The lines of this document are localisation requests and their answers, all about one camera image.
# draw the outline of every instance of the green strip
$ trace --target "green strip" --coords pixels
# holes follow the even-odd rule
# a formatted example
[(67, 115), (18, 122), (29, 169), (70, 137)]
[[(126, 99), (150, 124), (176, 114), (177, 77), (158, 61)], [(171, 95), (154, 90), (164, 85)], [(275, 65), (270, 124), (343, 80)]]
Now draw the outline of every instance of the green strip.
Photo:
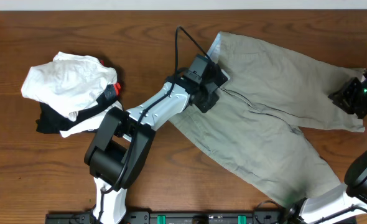
[(238, 224), (246, 224), (246, 216), (245, 215), (239, 215), (238, 216)]
[(157, 224), (165, 224), (165, 215), (157, 216)]

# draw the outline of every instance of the wooden table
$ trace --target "wooden table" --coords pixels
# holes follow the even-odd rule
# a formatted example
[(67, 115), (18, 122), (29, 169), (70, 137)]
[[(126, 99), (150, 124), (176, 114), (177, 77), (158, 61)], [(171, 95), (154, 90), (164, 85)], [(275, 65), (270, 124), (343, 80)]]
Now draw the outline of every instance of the wooden table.
[[(63, 139), (35, 131), (39, 104), (20, 92), (29, 68), (59, 51), (103, 58), (121, 68), (121, 102), (131, 108), (159, 91), (173, 72), (177, 25), (205, 49), (223, 30), (334, 65), (367, 68), (367, 11), (0, 12), (0, 223), (43, 223), (50, 211), (91, 208), (96, 199), (83, 162), (93, 134)], [(180, 65), (190, 65), (197, 52), (181, 35)], [(343, 180), (367, 150), (367, 117), (365, 126), (364, 133), (303, 130)], [(153, 211), (232, 211), (252, 210), (266, 199), (166, 123), (126, 204)], [(367, 216), (359, 221), (367, 223)]]

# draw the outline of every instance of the white wall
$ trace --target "white wall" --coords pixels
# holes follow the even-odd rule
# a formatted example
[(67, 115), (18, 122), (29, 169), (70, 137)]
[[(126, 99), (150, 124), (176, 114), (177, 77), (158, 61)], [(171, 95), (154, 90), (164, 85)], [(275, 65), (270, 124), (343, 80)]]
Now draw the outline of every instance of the white wall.
[(0, 11), (201, 9), (367, 9), (367, 0), (0, 0)]

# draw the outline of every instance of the black cloth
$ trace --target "black cloth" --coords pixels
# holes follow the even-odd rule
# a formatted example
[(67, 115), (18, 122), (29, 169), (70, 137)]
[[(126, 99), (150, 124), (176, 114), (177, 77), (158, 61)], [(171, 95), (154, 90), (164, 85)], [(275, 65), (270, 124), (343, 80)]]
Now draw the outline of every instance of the black cloth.
[(44, 134), (59, 134), (59, 131), (68, 131), (82, 121), (99, 114), (106, 110), (117, 100), (116, 90), (112, 85), (108, 85), (105, 91), (96, 99), (98, 105), (79, 111), (76, 121), (70, 121), (68, 118), (60, 115), (46, 103), (40, 103), (41, 114), (37, 123), (37, 132)]

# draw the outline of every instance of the gray cloth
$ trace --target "gray cloth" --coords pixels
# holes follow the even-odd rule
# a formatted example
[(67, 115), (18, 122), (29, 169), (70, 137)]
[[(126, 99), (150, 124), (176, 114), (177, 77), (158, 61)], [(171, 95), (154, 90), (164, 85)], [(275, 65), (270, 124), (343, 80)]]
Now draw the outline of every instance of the gray cloth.
[(210, 111), (189, 106), (170, 122), (217, 163), (283, 206), (336, 187), (337, 176), (298, 126), (364, 131), (362, 120), (327, 98), (350, 77), (361, 78), (361, 71), (251, 37), (225, 32), (218, 37), (212, 58), (230, 82), (217, 90), (220, 99)]

